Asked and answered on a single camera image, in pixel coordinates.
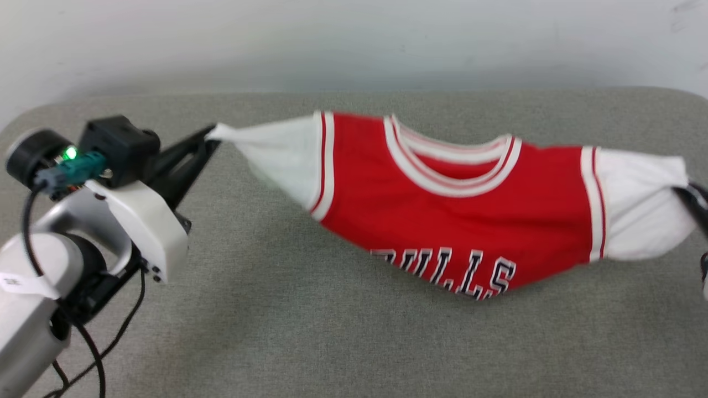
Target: gray fabric mat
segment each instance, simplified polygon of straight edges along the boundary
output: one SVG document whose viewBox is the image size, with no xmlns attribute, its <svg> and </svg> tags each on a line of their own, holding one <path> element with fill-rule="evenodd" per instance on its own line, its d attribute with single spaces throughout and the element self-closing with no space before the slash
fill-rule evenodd
<svg viewBox="0 0 708 398">
<path fill-rule="evenodd" d="M 314 109 L 396 113 L 431 137 L 514 134 L 686 157 L 708 183 L 708 103 L 663 89 L 474 93 L 234 94 L 93 98 L 32 110 L 32 127 L 75 140 L 85 120 L 122 113 L 164 144 L 213 121 L 233 126 Z M 27 191 L 0 173 L 0 242 Z M 36 212 L 48 209 L 42 199 Z M 185 199 L 189 267 L 147 299 L 106 361 L 109 397 L 706 397 L 708 303 L 693 234 L 668 255 L 603 261 L 485 302 L 456 297 L 329 234 L 259 185 L 223 146 Z M 133 280 L 89 325 L 104 347 L 129 312 Z M 60 357 L 91 361 L 78 334 Z M 96 374 L 69 397 L 95 397 Z M 59 386 L 49 370 L 28 397 Z"/>
</svg>

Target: basketball jersey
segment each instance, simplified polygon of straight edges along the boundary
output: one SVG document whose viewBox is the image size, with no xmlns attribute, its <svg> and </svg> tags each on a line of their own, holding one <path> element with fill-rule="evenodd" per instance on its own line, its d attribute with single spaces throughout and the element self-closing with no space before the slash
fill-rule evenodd
<svg viewBox="0 0 708 398">
<path fill-rule="evenodd" d="M 680 157 L 432 140 L 395 116 L 315 112 L 234 129 L 252 169 L 332 232 L 478 300 L 603 257 L 651 258 L 695 227 Z"/>
</svg>

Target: white stripe trim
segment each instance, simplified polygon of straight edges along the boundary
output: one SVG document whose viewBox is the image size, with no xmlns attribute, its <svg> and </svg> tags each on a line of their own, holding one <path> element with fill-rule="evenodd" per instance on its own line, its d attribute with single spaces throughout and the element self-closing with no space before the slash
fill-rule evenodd
<svg viewBox="0 0 708 398">
<path fill-rule="evenodd" d="M 508 151 L 508 142 L 511 140 L 511 135 L 501 135 L 483 144 L 450 144 L 412 130 L 401 124 L 395 115 L 391 116 L 391 119 L 398 129 L 399 138 L 405 141 L 413 152 L 435 159 L 444 159 L 450 163 L 484 164 L 499 160 L 499 157 Z"/>
<path fill-rule="evenodd" d="M 319 205 L 312 210 L 312 217 L 322 221 L 334 199 L 334 114 L 324 113 L 324 193 Z"/>
<path fill-rule="evenodd" d="M 307 201 L 307 204 L 305 206 L 308 211 L 312 212 L 314 211 L 314 206 L 317 204 L 317 201 L 319 200 L 319 194 L 320 190 L 322 187 L 322 145 L 323 145 L 323 140 L 324 137 L 322 136 L 322 112 L 317 111 L 312 115 L 312 121 L 315 125 L 315 135 L 316 135 L 316 148 L 317 148 L 317 174 L 316 178 L 314 179 L 317 181 L 317 185 L 315 187 L 315 191 L 310 198 L 310 200 Z"/>
<path fill-rule="evenodd" d="M 585 190 L 588 193 L 588 203 L 590 204 L 590 228 L 592 229 L 593 245 L 590 249 L 588 262 L 600 259 L 600 251 L 603 247 L 603 202 L 600 196 L 600 187 L 595 179 L 593 170 L 593 157 L 595 147 L 583 147 L 580 155 L 580 170 L 585 183 Z"/>
<path fill-rule="evenodd" d="M 404 148 L 401 148 L 401 146 L 398 144 L 396 141 L 396 132 L 394 129 L 394 121 L 390 118 L 385 118 L 384 119 L 384 130 L 386 133 L 386 143 L 389 148 L 389 151 L 391 153 L 391 156 L 393 160 L 396 162 L 398 167 L 403 171 L 408 178 L 411 179 L 416 185 L 420 186 L 421 188 L 430 191 L 431 193 L 435 193 L 438 195 L 443 195 L 443 196 L 450 196 L 450 197 L 456 197 L 456 198 L 463 198 L 463 197 L 469 197 L 469 196 L 475 196 L 475 195 L 481 195 L 482 193 L 487 193 L 494 188 L 498 187 L 501 185 L 502 182 L 509 176 L 511 171 L 514 169 L 514 166 L 516 165 L 517 160 L 519 159 L 519 154 L 521 153 L 521 140 L 518 138 L 513 140 L 513 146 L 509 149 L 508 153 L 508 159 L 506 160 L 506 163 L 503 164 L 503 159 L 499 163 L 499 167 L 501 169 L 496 169 L 495 175 L 493 176 L 485 176 L 481 180 L 475 180 L 473 179 L 472 181 L 479 181 L 479 183 L 475 183 L 474 185 L 468 185 L 468 186 L 449 186 L 445 185 L 444 183 L 441 183 L 437 179 L 431 179 L 427 175 L 421 173 L 409 160 L 409 158 L 406 156 L 404 153 Z M 444 177 L 444 180 L 453 180 L 456 182 L 460 182 L 463 180 L 454 180 L 453 178 L 448 178 Z M 463 183 L 470 183 L 470 180 L 463 181 Z"/>
</svg>

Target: robotic arm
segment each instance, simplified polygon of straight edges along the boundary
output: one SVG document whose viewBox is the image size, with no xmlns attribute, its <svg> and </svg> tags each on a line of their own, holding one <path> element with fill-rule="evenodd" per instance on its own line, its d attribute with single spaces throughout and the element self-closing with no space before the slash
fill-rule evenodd
<svg viewBox="0 0 708 398">
<path fill-rule="evenodd" d="M 175 210 L 219 146 L 204 140 L 211 129 L 160 152 L 120 116 L 89 122 L 78 146 L 39 130 L 10 148 L 7 171 L 30 189 L 42 181 L 56 204 L 30 227 L 44 276 L 22 234 L 0 249 L 0 398 L 21 397 L 69 345 L 69 319 L 90 322 L 138 272 L 169 283 L 184 267 L 191 222 Z"/>
</svg>

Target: red stripe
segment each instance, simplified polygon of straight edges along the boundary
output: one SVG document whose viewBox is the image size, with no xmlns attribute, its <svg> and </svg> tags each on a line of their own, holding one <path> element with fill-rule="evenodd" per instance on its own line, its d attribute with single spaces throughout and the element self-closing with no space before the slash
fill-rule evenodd
<svg viewBox="0 0 708 398">
<path fill-rule="evenodd" d="M 398 129 L 396 128 L 396 123 L 392 123 L 392 125 L 393 125 L 393 128 L 394 128 L 394 136 L 395 136 L 395 138 L 396 138 L 396 143 L 397 143 L 398 146 L 401 148 L 401 152 L 402 152 L 403 155 L 408 159 L 409 163 L 410 163 L 413 167 L 415 167 L 416 170 L 420 171 L 422 174 L 425 174 L 426 177 L 428 177 L 428 178 L 430 178 L 430 179 L 433 179 L 433 180 L 435 180 L 435 182 L 437 182 L 437 183 L 439 183 L 439 184 L 441 184 L 441 185 L 447 186 L 448 188 L 465 189 L 465 188 L 473 188 L 473 187 L 480 186 L 480 185 L 484 185 L 484 184 L 488 183 L 489 180 L 491 180 L 492 178 L 496 177 L 497 175 L 499 175 L 499 173 L 500 173 L 502 170 L 504 170 L 504 166 L 506 166 L 506 164 L 507 164 L 508 161 L 509 161 L 509 157 L 511 156 L 512 148 L 514 147 L 514 141 L 516 140 L 515 137 L 511 137 L 511 143 L 509 144 L 508 151 L 507 151 L 506 154 L 504 155 L 504 161 L 502 162 L 501 167 L 499 168 L 499 170 L 496 171 L 496 173 L 494 173 L 494 174 L 492 174 L 492 175 L 490 175 L 490 176 L 484 176 L 480 181 L 475 181 L 475 182 L 468 183 L 468 184 L 464 184 L 464 185 L 456 185 L 456 184 L 448 183 L 447 181 L 440 180 L 439 177 L 437 177 L 437 176 L 435 176 L 435 175 L 431 175 L 427 170 L 422 169 L 421 167 L 419 167 L 419 166 L 411 159 L 411 157 L 408 155 L 408 153 L 406 152 L 406 150 L 403 148 L 403 144 L 401 143 L 401 141 L 400 141 L 400 139 L 399 139 L 399 131 L 398 131 Z"/>
<path fill-rule="evenodd" d="M 443 144 L 442 142 L 430 141 L 430 140 L 427 140 L 426 138 L 420 137 L 418 135 L 413 134 L 412 132 L 408 132 L 405 130 L 402 130 L 401 134 L 406 135 L 410 140 L 417 141 L 418 143 L 425 144 L 430 147 L 435 147 L 438 149 L 444 149 L 445 151 L 460 153 L 460 154 L 468 154 L 468 153 L 469 154 L 479 154 L 479 153 L 484 153 L 484 152 L 491 152 L 491 151 L 504 145 L 504 142 L 499 142 L 498 140 L 494 140 L 494 141 L 488 142 L 486 144 L 477 145 L 474 148 L 465 148 L 462 145 Z"/>
<path fill-rule="evenodd" d="M 319 203 L 322 201 L 322 198 L 324 197 L 324 150 L 325 150 L 325 140 L 327 138 L 327 124 L 324 121 L 324 112 L 321 113 L 321 124 L 322 124 L 322 151 L 320 153 L 320 165 L 319 165 L 319 170 L 320 170 L 320 181 L 319 181 L 319 198 L 317 198 L 317 202 L 312 206 L 312 209 L 310 212 L 313 212 L 315 209 L 317 209 L 317 206 L 319 206 Z"/>
<path fill-rule="evenodd" d="M 600 246 L 600 258 L 605 257 L 605 238 L 607 237 L 607 225 L 605 216 L 605 197 L 603 196 L 603 187 L 600 185 L 600 179 L 598 178 L 598 172 L 595 166 L 595 159 L 598 155 L 598 148 L 593 148 L 593 177 L 595 177 L 595 183 L 598 185 L 598 192 L 600 193 L 600 206 L 603 209 L 603 244 Z"/>
</svg>

